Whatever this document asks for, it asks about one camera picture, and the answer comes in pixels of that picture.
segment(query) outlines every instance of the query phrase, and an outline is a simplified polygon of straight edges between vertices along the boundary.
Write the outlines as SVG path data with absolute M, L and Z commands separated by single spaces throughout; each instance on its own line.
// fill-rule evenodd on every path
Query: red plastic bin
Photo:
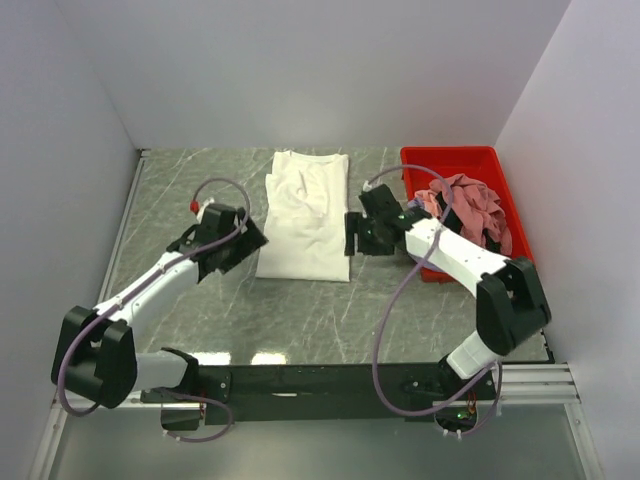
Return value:
M 500 168 L 498 155 L 491 147 L 404 147 L 400 151 L 402 163 L 407 165 L 422 165 L 438 172 L 447 178 L 457 173 L 464 173 L 468 177 L 476 178 L 487 184 L 500 196 L 500 206 L 507 219 L 507 226 L 513 237 L 513 258 L 525 256 L 533 261 L 531 248 L 524 234 L 524 229 L 518 217 L 518 211 L 513 203 L 509 186 Z M 413 199 L 418 190 L 428 190 L 429 182 L 434 177 L 419 170 L 406 169 L 403 172 L 407 197 Z M 451 282 L 446 273 L 435 272 L 423 268 L 422 280 L 425 282 Z

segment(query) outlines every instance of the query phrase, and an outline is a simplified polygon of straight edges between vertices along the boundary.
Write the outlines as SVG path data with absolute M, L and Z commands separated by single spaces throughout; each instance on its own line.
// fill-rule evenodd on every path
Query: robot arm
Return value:
M 231 233 L 236 228 L 236 220 L 244 215 L 243 209 L 205 202 L 198 213 L 199 222 L 172 242 L 153 268 L 93 309 L 71 309 L 63 320 L 52 381 L 57 383 L 62 358 L 78 333 L 98 315 L 120 305 L 114 318 L 103 321 L 76 350 L 66 370 L 66 388 L 107 408 L 118 406 L 132 391 L 166 387 L 189 392 L 198 374 L 195 358 L 168 348 L 136 354 L 135 340 L 180 294 L 214 271 L 226 273 L 265 245 L 267 239 L 248 219 L 245 231 L 233 239 L 167 268 L 127 304 L 123 304 L 122 299 L 152 278 L 158 269 L 164 270 L 172 260 L 192 254 Z
M 533 263 L 489 252 L 455 234 L 422 208 L 403 209 L 386 185 L 360 195 L 366 216 L 347 214 L 347 251 L 391 255 L 395 248 L 422 258 L 440 240 L 429 262 L 451 275 L 476 297 L 476 329 L 441 361 L 450 384 L 460 384 L 508 355 L 551 320 Z

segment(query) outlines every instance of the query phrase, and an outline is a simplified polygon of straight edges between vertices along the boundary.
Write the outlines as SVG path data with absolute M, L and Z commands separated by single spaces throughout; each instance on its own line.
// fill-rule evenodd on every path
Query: white wall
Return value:
M 639 18 L 573 0 L 497 143 L 611 479 L 640 452 Z
M 49 0 L 0 2 L 0 468 L 26 476 L 62 317 L 95 302 L 135 151 Z
M 569 0 L 58 0 L 138 147 L 493 144 Z

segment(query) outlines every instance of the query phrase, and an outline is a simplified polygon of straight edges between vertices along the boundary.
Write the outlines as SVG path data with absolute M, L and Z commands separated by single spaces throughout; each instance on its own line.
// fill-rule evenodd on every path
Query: crumpled pink clothing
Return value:
M 500 197 L 484 182 L 467 177 L 459 173 L 445 179 L 453 190 L 453 211 L 462 222 L 460 234 L 476 245 L 485 247 L 486 241 L 482 234 L 487 229 L 489 236 L 495 242 L 500 242 L 500 253 L 511 255 L 513 242 L 511 231 L 507 226 L 504 210 L 500 208 Z M 442 215 L 440 205 L 436 200 L 438 193 L 450 202 L 449 192 L 440 180 L 432 180 L 429 190 L 418 190 L 416 197 L 424 203 L 424 208 L 438 218 Z

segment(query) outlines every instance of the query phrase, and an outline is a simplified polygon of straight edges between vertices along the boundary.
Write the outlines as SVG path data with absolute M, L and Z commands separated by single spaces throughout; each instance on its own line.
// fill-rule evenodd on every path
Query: marble table surface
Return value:
M 274 149 L 148 150 L 129 211 L 110 295 L 149 269 L 166 246 L 193 221 L 189 201 L 209 176 L 239 181 L 252 200 L 252 217 L 262 227 L 267 214 L 265 175 Z M 309 148 L 300 153 L 349 155 L 349 208 L 360 210 L 364 180 L 399 163 L 399 148 Z M 398 199 L 406 199 L 399 173 L 385 179 Z M 228 205 L 242 205 L 232 187 L 211 185 Z M 364 363 L 371 359 L 373 331 L 411 260 L 393 257 L 351 259 L 351 282 L 269 280 L 254 277 L 258 256 L 226 275 L 210 275 L 158 318 L 136 347 L 152 352 L 170 346 L 197 353 L 204 363 L 236 365 Z M 381 349 L 383 362 L 436 362 L 469 335 L 475 301 L 460 285 L 410 282 L 392 312 Z M 510 355 L 511 361 L 546 361 L 542 335 Z

